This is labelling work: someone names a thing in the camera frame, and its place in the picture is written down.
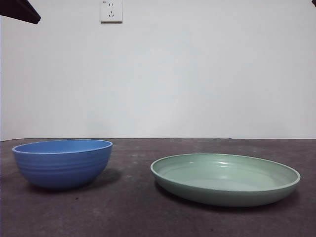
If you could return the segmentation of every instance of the black object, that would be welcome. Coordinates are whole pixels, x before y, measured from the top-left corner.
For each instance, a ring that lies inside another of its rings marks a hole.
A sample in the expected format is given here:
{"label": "black object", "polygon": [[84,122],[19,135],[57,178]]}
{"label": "black object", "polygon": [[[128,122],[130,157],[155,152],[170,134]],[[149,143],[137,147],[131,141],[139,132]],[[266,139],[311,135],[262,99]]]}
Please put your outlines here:
{"label": "black object", "polygon": [[37,24],[40,15],[27,0],[0,0],[0,15]]}

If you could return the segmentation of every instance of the wall socket plate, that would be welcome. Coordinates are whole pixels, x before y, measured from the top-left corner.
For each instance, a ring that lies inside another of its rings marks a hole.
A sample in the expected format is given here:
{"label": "wall socket plate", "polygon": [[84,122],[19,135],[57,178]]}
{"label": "wall socket plate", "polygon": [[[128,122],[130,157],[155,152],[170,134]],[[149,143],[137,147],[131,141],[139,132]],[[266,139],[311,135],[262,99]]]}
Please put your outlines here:
{"label": "wall socket plate", "polygon": [[102,0],[100,18],[101,23],[123,22],[123,0]]}

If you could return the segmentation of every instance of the tabletop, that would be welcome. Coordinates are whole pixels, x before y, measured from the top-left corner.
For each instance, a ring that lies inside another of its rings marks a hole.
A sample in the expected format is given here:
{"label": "tabletop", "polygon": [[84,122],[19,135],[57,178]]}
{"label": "tabletop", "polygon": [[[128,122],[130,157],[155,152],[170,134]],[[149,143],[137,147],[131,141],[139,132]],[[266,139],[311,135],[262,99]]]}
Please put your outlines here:
{"label": "tabletop", "polygon": [[[19,173],[1,142],[2,237],[313,237],[316,236],[316,139],[107,139],[105,170],[87,185],[50,191]],[[187,153],[265,158],[301,174],[296,191],[258,207],[217,207],[176,197],[154,180],[150,164]]]}

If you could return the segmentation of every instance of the light green dish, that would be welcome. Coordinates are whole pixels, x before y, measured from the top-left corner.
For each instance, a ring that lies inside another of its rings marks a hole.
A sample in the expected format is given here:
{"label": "light green dish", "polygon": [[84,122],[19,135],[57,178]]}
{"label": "light green dish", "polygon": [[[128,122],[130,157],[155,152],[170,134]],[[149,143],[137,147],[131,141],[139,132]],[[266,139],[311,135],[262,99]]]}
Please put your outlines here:
{"label": "light green dish", "polygon": [[185,154],[151,164],[156,181],[182,198],[218,206],[259,206],[288,196],[300,181],[274,161],[224,154]]}

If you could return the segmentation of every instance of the ceramic bowl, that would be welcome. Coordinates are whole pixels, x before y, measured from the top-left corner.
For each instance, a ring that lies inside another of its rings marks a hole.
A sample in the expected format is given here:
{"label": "ceramic bowl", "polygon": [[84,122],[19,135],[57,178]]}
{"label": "ceramic bowl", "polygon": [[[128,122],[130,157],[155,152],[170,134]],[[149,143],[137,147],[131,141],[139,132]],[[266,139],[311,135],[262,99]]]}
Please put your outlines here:
{"label": "ceramic bowl", "polygon": [[103,140],[35,142],[12,149],[29,182],[49,189],[78,187],[94,180],[110,158],[112,143]]}

